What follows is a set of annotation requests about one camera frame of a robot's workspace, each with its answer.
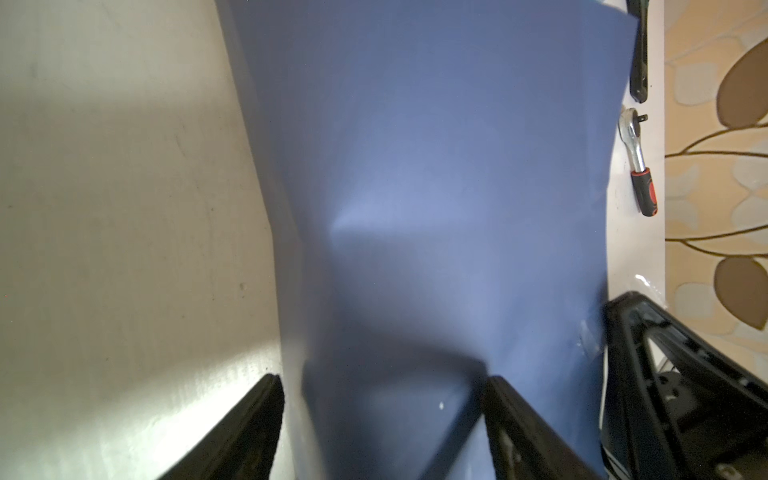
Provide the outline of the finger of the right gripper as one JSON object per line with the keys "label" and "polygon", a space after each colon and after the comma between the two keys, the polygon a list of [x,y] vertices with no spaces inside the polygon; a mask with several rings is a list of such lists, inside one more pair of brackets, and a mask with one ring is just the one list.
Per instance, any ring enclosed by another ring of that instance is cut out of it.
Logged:
{"label": "finger of the right gripper", "polygon": [[767,385],[639,292],[604,307],[611,479],[764,479]]}

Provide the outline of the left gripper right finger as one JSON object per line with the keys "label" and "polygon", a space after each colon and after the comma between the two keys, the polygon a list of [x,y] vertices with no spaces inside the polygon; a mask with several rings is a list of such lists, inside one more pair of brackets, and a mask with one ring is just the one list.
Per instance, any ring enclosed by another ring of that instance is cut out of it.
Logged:
{"label": "left gripper right finger", "polygon": [[503,377],[487,379],[482,412],[497,479],[598,477]]}

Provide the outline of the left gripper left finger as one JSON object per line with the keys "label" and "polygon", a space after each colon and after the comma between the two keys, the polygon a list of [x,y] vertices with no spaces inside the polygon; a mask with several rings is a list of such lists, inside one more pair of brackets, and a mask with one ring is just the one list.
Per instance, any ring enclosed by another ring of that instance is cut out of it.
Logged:
{"label": "left gripper left finger", "polygon": [[262,479],[274,464],[285,395],[281,378],[266,374],[164,479]]}

